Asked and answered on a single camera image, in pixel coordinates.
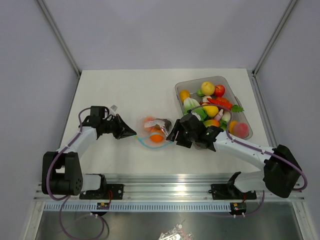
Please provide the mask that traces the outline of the brown toy kiwi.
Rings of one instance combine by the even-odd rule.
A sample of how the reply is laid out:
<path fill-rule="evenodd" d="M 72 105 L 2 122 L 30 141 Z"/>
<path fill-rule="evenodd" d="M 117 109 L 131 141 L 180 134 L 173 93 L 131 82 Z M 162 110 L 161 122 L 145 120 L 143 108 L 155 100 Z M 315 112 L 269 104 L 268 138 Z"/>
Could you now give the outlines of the brown toy kiwi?
<path fill-rule="evenodd" d="M 163 118 L 161 119 L 161 121 L 163 122 L 163 126 L 166 128 L 166 129 L 170 129 L 171 126 L 172 126 L 172 122 L 166 118 Z"/>

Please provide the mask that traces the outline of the orange toy tangerine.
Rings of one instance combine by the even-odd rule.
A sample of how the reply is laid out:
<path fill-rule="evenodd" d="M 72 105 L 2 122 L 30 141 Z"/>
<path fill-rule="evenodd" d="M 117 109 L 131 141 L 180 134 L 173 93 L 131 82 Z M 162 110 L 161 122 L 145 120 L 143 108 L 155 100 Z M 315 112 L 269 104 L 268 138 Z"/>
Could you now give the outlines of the orange toy tangerine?
<path fill-rule="evenodd" d="M 153 143 L 159 144 L 162 143 L 165 139 L 164 133 L 159 129 L 153 129 L 150 134 L 150 140 Z"/>

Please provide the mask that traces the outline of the clear zip top bag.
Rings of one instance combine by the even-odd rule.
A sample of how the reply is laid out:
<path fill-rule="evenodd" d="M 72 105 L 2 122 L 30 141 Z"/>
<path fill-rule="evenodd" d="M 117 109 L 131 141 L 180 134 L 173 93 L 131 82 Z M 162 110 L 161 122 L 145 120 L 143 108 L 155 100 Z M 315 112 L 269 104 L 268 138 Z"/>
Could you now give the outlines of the clear zip top bag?
<path fill-rule="evenodd" d="M 148 149 L 163 149 L 172 144 L 167 140 L 172 129 L 173 122 L 170 119 L 145 115 L 137 120 L 135 139 Z"/>

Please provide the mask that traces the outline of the orange pink toy peach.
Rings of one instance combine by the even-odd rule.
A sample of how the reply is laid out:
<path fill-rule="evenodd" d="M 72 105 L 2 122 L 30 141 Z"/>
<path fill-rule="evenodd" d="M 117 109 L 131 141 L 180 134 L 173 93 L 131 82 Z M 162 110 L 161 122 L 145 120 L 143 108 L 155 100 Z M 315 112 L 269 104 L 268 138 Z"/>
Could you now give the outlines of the orange pink toy peach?
<path fill-rule="evenodd" d="M 143 129 L 150 132 L 153 129 L 152 122 L 155 120 L 152 116 L 147 116 L 143 119 Z"/>

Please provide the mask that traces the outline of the yellow toy pear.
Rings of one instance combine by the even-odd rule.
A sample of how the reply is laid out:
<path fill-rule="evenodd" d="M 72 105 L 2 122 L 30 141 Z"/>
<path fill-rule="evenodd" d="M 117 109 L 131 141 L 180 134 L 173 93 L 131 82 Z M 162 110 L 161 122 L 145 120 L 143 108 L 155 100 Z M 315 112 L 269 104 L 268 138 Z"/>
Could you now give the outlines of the yellow toy pear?
<path fill-rule="evenodd" d="M 219 108 L 217 106 L 204 105 L 202 109 L 210 118 L 214 118 L 219 113 Z"/>

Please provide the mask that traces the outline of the orange toy carrot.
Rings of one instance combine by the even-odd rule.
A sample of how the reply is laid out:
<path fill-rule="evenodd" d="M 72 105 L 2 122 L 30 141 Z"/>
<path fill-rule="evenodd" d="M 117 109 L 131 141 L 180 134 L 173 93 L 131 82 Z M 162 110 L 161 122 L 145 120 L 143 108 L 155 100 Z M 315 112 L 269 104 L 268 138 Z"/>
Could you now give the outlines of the orange toy carrot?
<path fill-rule="evenodd" d="M 235 113 L 241 113 L 241 112 L 244 111 L 243 107 L 241 107 L 239 105 L 233 105 L 233 104 L 231 104 L 229 102 L 224 102 L 224 101 L 220 101 L 220 100 L 216 100 L 216 99 L 212 99 L 212 98 L 208 98 L 207 102 L 211 103 L 211 104 L 214 104 L 214 105 L 218 105 L 220 107 L 227 108 L 230 111 L 235 112 Z"/>

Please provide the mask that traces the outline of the clear plastic food bin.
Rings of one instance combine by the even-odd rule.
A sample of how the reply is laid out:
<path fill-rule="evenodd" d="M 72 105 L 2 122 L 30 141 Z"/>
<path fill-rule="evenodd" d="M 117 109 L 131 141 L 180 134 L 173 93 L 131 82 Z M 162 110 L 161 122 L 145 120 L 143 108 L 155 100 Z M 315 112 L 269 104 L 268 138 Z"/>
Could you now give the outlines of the clear plastic food bin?
<path fill-rule="evenodd" d="M 192 99 L 197 100 L 198 102 L 202 102 L 202 97 L 198 95 L 198 90 L 201 88 L 202 83 L 204 82 L 211 82 L 214 86 L 216 85 L 223 85 L 225 88 L 225 93 L 222 96 L 223 98 L 227 99 L 231 104 L 238 105 L 242 107 L 240 101 L 235 96 L 235 94 L 232 91 L 232 88 L 230 87 L 228 81 L 223 76 L 211 76 L 211 77 L 205 77 L 205 78 L 199 78 L 199 79 L 193 79 L 193 80 L 187 80 L 178 82 L 174 89 L 175 93 L 181 108 L 181 111 L 184 113 L 183 103 L 180 98 L 180 92 L 183 90 L 186 90 L 190 93 L 190 97 Z M 245 116 L 245 112 L 234 112 L 232 117 L 233 121 L 237 121 L 238 123 L 246 123 L 248 126 L 248 136 L 244 138 L 245 140 L 249 140 L 253 136 L 253 130 Z"/>

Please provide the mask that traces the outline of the green white toy cabbage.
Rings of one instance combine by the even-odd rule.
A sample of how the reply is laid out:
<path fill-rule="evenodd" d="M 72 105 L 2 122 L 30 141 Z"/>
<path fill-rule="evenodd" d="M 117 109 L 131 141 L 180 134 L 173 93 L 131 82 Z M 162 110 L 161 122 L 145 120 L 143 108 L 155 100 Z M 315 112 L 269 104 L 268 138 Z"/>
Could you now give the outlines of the green white toy cabbage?
<path fill-rule="evenodd" d="M 209 117 L 205 110 L 200 106 L 201 105 L 197 100 L 191 97 L 187 97 L 183 101 L 183 115 L 185 116 L 188 113 L 191 113 L 192 115 L 196 116 L 199 121 L 204 122 Z"/>

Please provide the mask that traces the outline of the small yellow toy fruit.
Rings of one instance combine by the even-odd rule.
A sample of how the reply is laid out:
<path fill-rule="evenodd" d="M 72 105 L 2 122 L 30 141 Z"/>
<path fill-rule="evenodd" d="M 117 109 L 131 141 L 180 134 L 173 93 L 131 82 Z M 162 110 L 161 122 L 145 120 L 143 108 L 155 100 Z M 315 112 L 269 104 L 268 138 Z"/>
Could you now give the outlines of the small yellow toy fruit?
<path fill-rule="evenodd" d="M 190 97 L 190 92 L 188 90 L 182 90 L 179 92 L 179 97 L 181 102 L 183 103 L 185 99 Z"/>

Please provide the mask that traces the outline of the pale purple toy garlic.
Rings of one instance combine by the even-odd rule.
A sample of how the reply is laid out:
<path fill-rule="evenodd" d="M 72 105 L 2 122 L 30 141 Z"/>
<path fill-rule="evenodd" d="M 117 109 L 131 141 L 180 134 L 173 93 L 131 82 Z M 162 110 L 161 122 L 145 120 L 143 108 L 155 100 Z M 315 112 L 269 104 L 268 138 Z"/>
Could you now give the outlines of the pale purple toy garlic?
<path fill-rule="evenodd" d="M 217 115 L 213 119 L 219 122 L 222 119 L 223 114 L 224 114 L 224 110 L 220 109 Z"/>

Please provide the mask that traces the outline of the small green toy pepper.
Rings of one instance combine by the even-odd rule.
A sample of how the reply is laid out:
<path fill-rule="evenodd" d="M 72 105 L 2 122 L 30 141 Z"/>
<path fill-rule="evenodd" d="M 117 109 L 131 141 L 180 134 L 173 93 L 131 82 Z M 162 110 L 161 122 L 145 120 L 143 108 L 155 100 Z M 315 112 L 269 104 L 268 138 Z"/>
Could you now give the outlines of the small green toy pepper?
<path fill-rule="evenodd" d="M 198 89 L 197 90 L 197 95 L 199 96 L 199 97 L 204 97 L 205 95 L 202 93 L 202 90 L 201 89 Z"/>

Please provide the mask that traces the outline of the pale yellow toy apple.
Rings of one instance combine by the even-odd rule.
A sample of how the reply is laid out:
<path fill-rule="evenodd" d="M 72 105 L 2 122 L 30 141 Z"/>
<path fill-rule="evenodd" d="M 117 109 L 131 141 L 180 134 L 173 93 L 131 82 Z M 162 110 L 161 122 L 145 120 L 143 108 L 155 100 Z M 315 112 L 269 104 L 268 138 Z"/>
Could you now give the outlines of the pale yellow toy apple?
<path fill-rule="evenodd" d="M 205 81 L 201 85 L 201 92 L 205 96 L 211 96 L 215 93 L 215 86 L 210 81 Z"/>

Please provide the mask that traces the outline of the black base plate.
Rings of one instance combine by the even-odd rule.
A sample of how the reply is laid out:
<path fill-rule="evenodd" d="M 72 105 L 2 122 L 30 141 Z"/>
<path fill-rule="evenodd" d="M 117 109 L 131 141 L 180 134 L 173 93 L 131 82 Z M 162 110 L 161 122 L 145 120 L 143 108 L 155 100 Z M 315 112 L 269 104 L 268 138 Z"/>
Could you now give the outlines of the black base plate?
<path fill-rule="evenodd" d="M 213 200 L 256 200 L 255 191 L 241 192 L 233 185 L 226 183 L 214 183 L 210 185 L 208 191 L 212 195 Z"/>
<path fill-rule="evenodd" d="M 79 198 L 81 200 L 122 200 L 124 194 L 123 184 L 103 184 L 97 190 L 87 190 L 81 193 Z"/>

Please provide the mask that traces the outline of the left aluminium frame post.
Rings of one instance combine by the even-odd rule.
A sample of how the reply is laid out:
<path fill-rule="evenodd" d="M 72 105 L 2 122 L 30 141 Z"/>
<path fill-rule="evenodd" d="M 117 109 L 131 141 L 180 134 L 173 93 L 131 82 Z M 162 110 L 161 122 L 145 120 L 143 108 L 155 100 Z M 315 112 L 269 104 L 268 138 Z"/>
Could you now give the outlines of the left aluminium frame post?
<path fill-rule="evenodd" d="M 50 30 L 52 31 L 54 37 L 56 38 L 63 54 L 65 55 L 68 63 L 76 74 L 77 78 L 80 79 L 82 71 L 80 70 L 76 60 L 74 59 L 66 41 L 63 38 L 63 35 L 46 3 L 45 0 L 35 0 L 35 3 L 38 5 L 40 11 L 42 12 L 45 20 L 47 21 Z"/>

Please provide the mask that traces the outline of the right aluminium frame post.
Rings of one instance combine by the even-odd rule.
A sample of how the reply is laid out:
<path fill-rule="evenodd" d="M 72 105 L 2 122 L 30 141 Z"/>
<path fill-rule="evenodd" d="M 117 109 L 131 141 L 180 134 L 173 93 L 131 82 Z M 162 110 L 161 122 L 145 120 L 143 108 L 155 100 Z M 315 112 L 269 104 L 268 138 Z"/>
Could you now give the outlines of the right aluminium frame post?
<path fill-rule="evenodd" d="M 281 15 L 274 31 L 271 34 L 270 39 L 268 40 L 261 56 L 259 57 L 255 67 L 252 70 L 253 77 L 257 77 L 259 71 L 261 70 L 262 66 L 266 62 L 268 56 L 272 52 L 278 38 L 280 37 L 281 33 L 286 27 L 287 22 L 289 21 L 292 13 L 294 12 L 296 6 L 298 5 L 299 0 L 290 0 L 288 5 L 286 6 L 283 14 Z"/>

